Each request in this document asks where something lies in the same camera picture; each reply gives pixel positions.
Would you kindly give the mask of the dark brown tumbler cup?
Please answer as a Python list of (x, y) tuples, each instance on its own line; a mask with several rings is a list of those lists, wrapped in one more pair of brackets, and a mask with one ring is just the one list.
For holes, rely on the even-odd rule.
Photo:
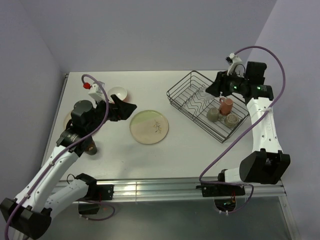
[(94, 141), (92, 141), (88, 146), (87, 148), (84, 150), (84, 152), (90, 156), (93, 156), (97, 153), (98, 149), (97, 149), (97, 146), (95, 144)]

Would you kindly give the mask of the speckled beige cup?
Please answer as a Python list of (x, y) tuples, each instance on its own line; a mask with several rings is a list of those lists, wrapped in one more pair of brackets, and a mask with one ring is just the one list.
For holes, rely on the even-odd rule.
[(233, 113), (228, 114), (224, 119), (224, 124), (230, 129), (235, 128), (238, 125), (238, 122), (239, 117)]

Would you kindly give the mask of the clear drinking glass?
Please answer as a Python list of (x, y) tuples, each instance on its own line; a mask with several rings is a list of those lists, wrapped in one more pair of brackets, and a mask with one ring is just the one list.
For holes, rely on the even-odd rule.
[(198, 98), (204, 102), (211, 101), (215, 98), (215, 96), (211, 95), (210, 93), (207, 93), (206, 89), (207, 88), (205, 86), (202, 86), (197, 93)]

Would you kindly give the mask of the grey-green ceramic mug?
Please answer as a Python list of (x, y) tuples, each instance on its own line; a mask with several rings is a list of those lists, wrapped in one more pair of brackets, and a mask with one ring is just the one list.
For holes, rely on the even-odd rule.
[(213, 123), (218, 121), (219, 117), (220, 117), (220, 111), (216, 107), (210, 108), (206, 113), (206, 118)]

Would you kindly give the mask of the pink ceramic mug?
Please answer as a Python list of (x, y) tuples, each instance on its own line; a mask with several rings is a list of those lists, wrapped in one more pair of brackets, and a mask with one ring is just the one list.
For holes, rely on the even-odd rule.
[(226, 97), (220, 97), (219, 98), (219, 103), (220, 103), (220, 106), (219, 106), (219, 113), (222, 115), (222, 116), (227, 116), (231, 113), (232, 111), (232, 108), (233, 108), (233, 100), (231, 98), (226, 98)]

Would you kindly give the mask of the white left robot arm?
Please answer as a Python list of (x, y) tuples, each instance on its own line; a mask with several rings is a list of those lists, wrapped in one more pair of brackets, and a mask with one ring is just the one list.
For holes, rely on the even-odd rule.
[(0, 211), (7, 223), (27, 238), (39, 239), (48, 230), (53, 218), (78, 200), (91, 200), (98, 194), (97, 180), (85, 173), (77, 175), (69, 186), (52, 193), (61, 177), (83, 153), (95, 155), (92, 135), (106, 121), (127, 120), (137, 106), (111, 96), (113, 102), (80, 100), (74, 104), (70, 120), (56, 142), (49, 159), (32, 181), (16, 195), (5, 198)]

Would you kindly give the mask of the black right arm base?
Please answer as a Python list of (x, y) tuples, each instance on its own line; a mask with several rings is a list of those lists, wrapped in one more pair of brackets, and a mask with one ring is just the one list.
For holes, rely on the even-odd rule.
[(215, 207), (223, 212), (234, 211), (237, 205), (236, 197), (246, 194), (244, 188), (234, 185), (201, 183), (196, 186), (196, 189), (201, 190), (202, 197), (204, 198), (224, 197), (214, 200)]

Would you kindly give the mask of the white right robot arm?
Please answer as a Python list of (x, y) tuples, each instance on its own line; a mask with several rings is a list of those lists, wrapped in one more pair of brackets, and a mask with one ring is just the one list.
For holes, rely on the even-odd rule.
[(218, 72), (215, 81), (205, 91), (214, 97), (228, 97), (233, 93), (242, 95), (249, 112), (253, 146), (249, 156), (239, 167), (224, 169), (218, 175), (217, 191), (229, 194), (234, 184), (259, 183), (275, 185), (291, 163), (276, 133), (272, 104), (275, 102), (272, 87), (264, 84), (267, 65), (248, 62), (243, 76), (235, 69), (240, 62), (231, 61), (227, 71)]

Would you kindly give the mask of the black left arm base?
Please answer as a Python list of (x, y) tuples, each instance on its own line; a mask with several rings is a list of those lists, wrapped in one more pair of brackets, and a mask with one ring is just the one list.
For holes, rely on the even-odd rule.
[[(90, 200), (95, 202), (109, 201), (113, 199), (114, 185), (113, 184), (97, 184), (97, 180), (85, 173), (81, 173), (75, 177), (75, 180), (82, 180), (88, 185), (88, 191), (81, 200)], [(97, 203), (78, 205), (78, 213), (80, 215), (96, 215), (100, 209)]]

